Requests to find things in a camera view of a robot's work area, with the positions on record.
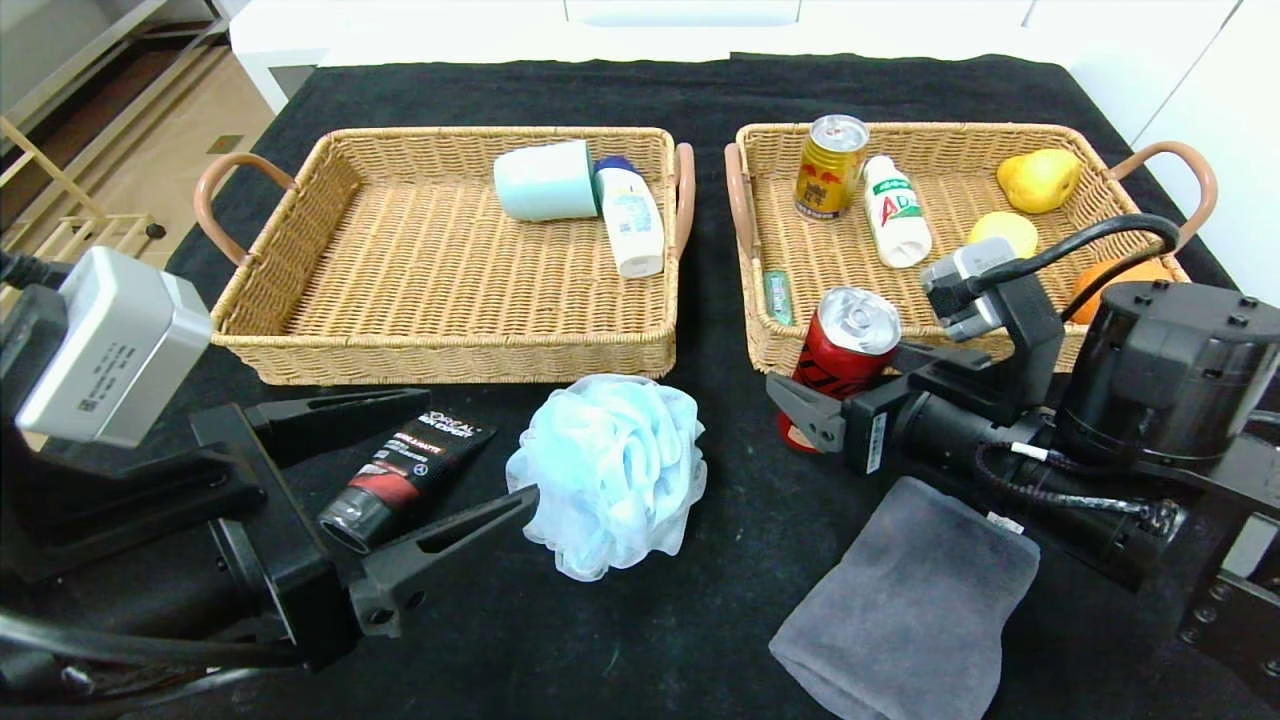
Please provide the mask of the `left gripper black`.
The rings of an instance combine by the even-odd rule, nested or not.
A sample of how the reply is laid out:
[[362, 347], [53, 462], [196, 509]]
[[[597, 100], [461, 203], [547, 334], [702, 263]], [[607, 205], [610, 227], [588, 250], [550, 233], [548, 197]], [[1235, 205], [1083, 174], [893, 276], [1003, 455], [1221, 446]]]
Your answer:
[[401, 638], [420, 609], [532, 520], [539, 488], [475, 505], [374, 551], [361, 560], [348, 598], [283, 471], [396, 430], [430, 402], [429, 389], [401, 388], [196, 413], [189, 425], [198, 446], [229, 454], [220, 482], [242, 496], [228, 510], [183, 519], [173, 533], [93, 564], [90, 626], [197, 641], [191, 660], [234, 667], [324, 669], [356, 647], [356, 621], [365, 637]]

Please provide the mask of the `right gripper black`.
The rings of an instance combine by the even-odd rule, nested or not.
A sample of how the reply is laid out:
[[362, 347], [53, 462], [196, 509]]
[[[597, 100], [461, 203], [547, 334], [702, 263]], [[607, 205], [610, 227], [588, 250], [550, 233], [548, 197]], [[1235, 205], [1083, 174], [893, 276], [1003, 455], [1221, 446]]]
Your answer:
[[765, 375], [765, 393], [817, 452], [844, 450], [858, 474], [870, 475], [902, 460], [950, 477], [973, 477], [980, 445], [1024, 442], [1044, 433], [1044, 406], [1010, 402], [1002, 384], [988, 372], [977, 372], [992, 361], [964, 345], [904, 341], [890, 361], [899, 374], [876, 378], [844, 405], [778, 373]]

